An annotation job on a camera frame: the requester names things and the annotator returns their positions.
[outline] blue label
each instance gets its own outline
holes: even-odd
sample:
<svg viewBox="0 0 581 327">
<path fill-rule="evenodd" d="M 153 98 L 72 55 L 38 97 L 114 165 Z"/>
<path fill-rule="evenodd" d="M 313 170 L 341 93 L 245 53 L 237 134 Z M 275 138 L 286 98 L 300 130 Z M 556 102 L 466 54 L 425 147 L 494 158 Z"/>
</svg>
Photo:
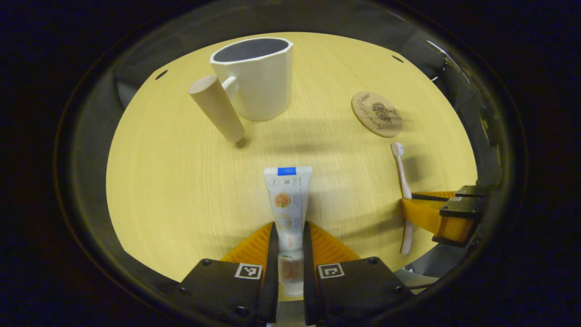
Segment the blue label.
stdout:
<svg viewBox="0 0 581 327">
<path fill-rule="evenodd" d="M 296 175 L 296 167 L 278 168 L 278 176 Z"/>
</svg>

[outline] round wooden coaster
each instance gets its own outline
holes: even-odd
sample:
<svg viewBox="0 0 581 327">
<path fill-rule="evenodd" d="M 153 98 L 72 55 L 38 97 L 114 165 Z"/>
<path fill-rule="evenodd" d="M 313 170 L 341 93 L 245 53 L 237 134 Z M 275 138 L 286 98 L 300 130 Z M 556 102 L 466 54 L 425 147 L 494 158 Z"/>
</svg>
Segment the round wooden coaster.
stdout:
<svg viewBox="0 0 581 327">
<path fill-rule="evenodd" d="M 355 94 L 351 107 L 363 126 L 379 136 L 394 137 L 401 131 L 403 124 L 396 107 L 377 93 Z"/>
</svg>

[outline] black background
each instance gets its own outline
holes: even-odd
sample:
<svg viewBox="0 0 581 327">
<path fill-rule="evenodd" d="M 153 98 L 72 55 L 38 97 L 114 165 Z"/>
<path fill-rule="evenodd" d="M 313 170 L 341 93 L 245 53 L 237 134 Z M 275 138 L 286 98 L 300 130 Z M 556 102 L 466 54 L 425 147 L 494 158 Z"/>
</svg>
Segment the black background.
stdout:
<svg viewBox="0 0 581 327">
<path fill-rule="evenodd" d="M 520 109 L 530 165 L 525 205 L 510 237 L 481 262 L 480 271 L 451 287 L 439 306 L 405 318 L 435 325 L 564 325 L 579 312 L 573 301 L 578 274 L 568 263 L 577 257 L 579 240 L 573 221 L 579 7 L 573 3 L 406 1 L 498 73 Z M 52 153 L 64 103 L 84 72 L 133 29 L 183 4 L 66 0 L 4 8 L 4 198 L 11 214 L 2 229 L 9 254 L 2 319 L 8 325 L 167 324 L 75 246 L 56 202 Z"/>
</svg>

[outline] wooden cylinder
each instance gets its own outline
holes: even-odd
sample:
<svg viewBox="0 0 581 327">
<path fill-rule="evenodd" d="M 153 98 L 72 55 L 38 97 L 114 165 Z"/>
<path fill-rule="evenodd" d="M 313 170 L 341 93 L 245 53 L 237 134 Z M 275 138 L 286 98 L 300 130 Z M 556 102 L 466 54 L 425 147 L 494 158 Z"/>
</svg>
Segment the wooden cylinder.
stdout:
<svg viewBox="0 0 581 327">
<path fill-rule="evenodd" d="M 244 136 L 240 118 L 216 75 L 197 80 L 189 88 L 189 95 L 228 141 L 235 143 Z"/>
</svg>

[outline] wooden table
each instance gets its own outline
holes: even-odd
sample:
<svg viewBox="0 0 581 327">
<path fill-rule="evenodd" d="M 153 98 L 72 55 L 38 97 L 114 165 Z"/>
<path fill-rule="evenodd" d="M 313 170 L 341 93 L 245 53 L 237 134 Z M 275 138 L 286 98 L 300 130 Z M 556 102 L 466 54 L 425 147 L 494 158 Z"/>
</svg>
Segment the wooden table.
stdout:
<svg viewBox="0 0 581 327">
<path fill-rule="evenodd" d="M 241 118 L 248 137 L 242 146 L 222 137 L 188 87 L 213 73 L 212 52 L 250 37 L 160 67 L 132 99 L 107 164 L 107 202 L 123 248 L 181 281 L 200 259 L 220 259 L 273 220 L 265 167 L 312 165 L 308 221 L 391 270 L 426 253 L 436 243 L 420 228 L 411 252 L 399 253 L 404 221 L 390 145 L 405 146 L 412 191 L 474 184 L 472 148 L 444 95 L 403 56 L 370 43 L 316 33 L 263 35 L 295 44 L 292 100 L 273 120 Z M 395 104 L 403 118 L 399 135 L 383 138 L 359 122 L 351 97 L 360 91 Z"/>
</svg>

